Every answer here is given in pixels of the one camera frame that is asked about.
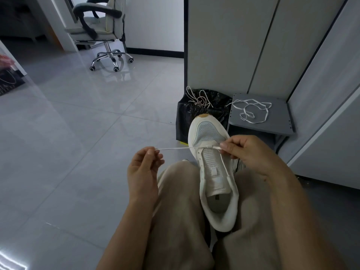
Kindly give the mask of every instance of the person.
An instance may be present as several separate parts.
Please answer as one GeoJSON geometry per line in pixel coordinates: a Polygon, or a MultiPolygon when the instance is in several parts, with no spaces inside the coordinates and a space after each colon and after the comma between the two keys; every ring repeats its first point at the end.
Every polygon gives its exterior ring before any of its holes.
{"type": "Polygon", "coordinates": [[[239,209],[212,252],[199,198],[199,168],[183,160],[157,178],[163,155],[138,151],[127,170],[129,204],[97,270],[345,269],[326,241],[299,181],[256,136],[236,135],[220,153],[239,158],[239,209]]]}

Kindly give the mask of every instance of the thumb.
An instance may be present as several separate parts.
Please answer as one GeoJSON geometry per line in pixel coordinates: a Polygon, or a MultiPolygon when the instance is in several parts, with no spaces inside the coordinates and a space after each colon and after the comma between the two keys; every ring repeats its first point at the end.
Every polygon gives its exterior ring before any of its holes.
{"type": "Polygon", "coordinates": [[[146,154],[144,156],[144,159],[142,160],[142,163],[140,165],[140,169],[142,169],[142,170],[150,170],[154,159],[155,159],[155,151],[153,149],[149,149],[146,152],[146,154]]]}
{"type": "Polygon", "coordinates": [[[234,143],[221,142],[220,148],[240,159],[242,159],[244,155],[244,149],[235,145],[234,143]]]}

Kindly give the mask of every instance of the tile floor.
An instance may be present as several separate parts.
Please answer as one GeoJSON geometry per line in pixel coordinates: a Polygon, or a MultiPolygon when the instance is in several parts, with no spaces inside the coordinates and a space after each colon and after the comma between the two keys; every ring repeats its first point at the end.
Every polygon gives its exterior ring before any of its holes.
{"type": "MultiPolygon", "coordinates": [[[[110,59],[91,72],[101,47],[24,46],[9,49],[26,84],[0,97],[0,265],[94,269],[127,205],[133,154],[146,145],[181,146],[175,120],[184,61],[134,55],[118,73],[110,59]]],[[[192,155],[165,151],[164,158],[163,169],[192,155]]],[[[359,193],[326,184],[307,191],[330,239],[358,268],[359,193]]]]}

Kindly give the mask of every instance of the hand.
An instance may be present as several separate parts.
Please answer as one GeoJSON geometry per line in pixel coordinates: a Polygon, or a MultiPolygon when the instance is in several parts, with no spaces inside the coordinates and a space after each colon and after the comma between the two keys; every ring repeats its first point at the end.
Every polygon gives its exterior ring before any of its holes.
{"type": "Polygon", "coordinates": [[[154,147],[145,147],[134,155],[127,168],[129,203],[140,201],[152,207],[155,205],[159,195],[157,172],[165,163],[162,158],[154,147]]]}
{"type": "Polygon", "coordinates": [[[220,143],[220,153],[231,154],[232,159],[239,158],[254,172],[274,177],[283,172],[291,172],[290,168],[268,147],[254,135],[235,135],[220,143]]]}

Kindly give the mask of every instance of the white sneaker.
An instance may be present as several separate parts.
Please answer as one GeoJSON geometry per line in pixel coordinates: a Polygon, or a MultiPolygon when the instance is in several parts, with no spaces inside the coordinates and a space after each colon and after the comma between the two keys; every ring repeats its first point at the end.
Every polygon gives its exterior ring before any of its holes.
{"type": "MultiPolygon", "coordinates": [[[[229,135],[212,115],[202,114],[191,123],[189,147],[219,146],[229,135]]],[[[190,149],[200,167],[200,201],[212,227],[228,232],[235,224],[239,192],[235,184],[233,163],[229,155],[216,149],[190,149]]]]}

